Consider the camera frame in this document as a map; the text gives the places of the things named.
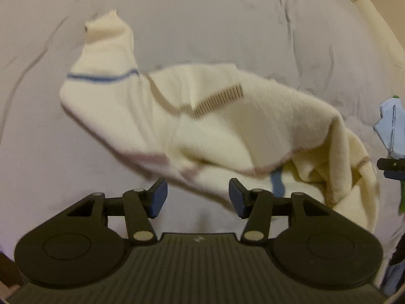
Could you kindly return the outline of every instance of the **blue stripe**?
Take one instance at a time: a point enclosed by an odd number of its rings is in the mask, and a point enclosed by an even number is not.
[[[281,180],[281,173],[283,172],[283,166],[278,167],[270,174],[270,181],[273,185],[272,193],[277,198],[284,197],[286,193],[286,187]]]
[[[132,68],[128,72],[121,74],[121,75],[98,76],[98,75],[89,75],[89,74],[69,73],[67,78],[72,79],[72,80],[84,80],[84,81],[90,81],[90,82],[110,83],[110,82],[124,80],[134,74],[139,75],[139,72],[136,68]]]

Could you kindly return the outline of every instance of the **white logo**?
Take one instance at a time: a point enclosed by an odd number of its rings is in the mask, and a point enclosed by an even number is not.
[[[201,235],[200,235],[199,237],[195,237],[195,238],[194,238],[194,241],[195,241],[195,242],[198,242],[198,243],[200,243],[200,242],[202,242],[202,241],[204,241],[204,240],[205,240],[205,238],[202,237]]]

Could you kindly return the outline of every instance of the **white sheet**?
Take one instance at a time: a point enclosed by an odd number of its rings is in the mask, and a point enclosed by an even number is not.
[[[392,96],[380,53],[349,0],[0,0],[0,245],[9,257],[27,231],[93,191],[147,187],[61,109],[58,91],[78,57],[83,24],[117,9],[133,28],[142,72],[188,62],[231,62],[335,106],[374,163],[386,151],[372,126]],[[381,181],[376,235],[400,232],[399,182]],[[283,219],[274,223],[273,235]],[[158,232],[240,233],[228,201],[170,185]],[[123,223],[112,228],[125,233]],[[389,255],[392,248],[386,247]]]

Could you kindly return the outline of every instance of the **bed sheet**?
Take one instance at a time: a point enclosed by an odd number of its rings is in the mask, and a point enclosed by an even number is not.
[[[342,114],[374,163],[386,151],[372,126],[394,81],[367,24],[349,0],[0,0],[0,246],[18,239],[84,195],[118,196],[148,187],[148,174],[115,156],[68,117],[58,93],[84,39],[84,22],[117,9],[134,31],[139,69],[179,63],[234,63],[242,70],[324,99]],[[381,183],[376,235],[402,232],[399,182]],[[230,202],[169,185],[158,233],[236,232]],[[110,227],[124,235],[122,219]],[[272,224],[272,235],[286,227]]]

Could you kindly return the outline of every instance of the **circular cover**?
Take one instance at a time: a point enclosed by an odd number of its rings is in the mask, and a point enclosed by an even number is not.
[[[124,242],[103,225],[70,217],[34,229],[15,249],[15,261],[32,282],[69,288],[109,274],[124,256]]]
[[[371,281],[382,258],[378,240],[359,226],[312,217],[294,225],[273,243],[286,272],[313,287],[347,289]]]

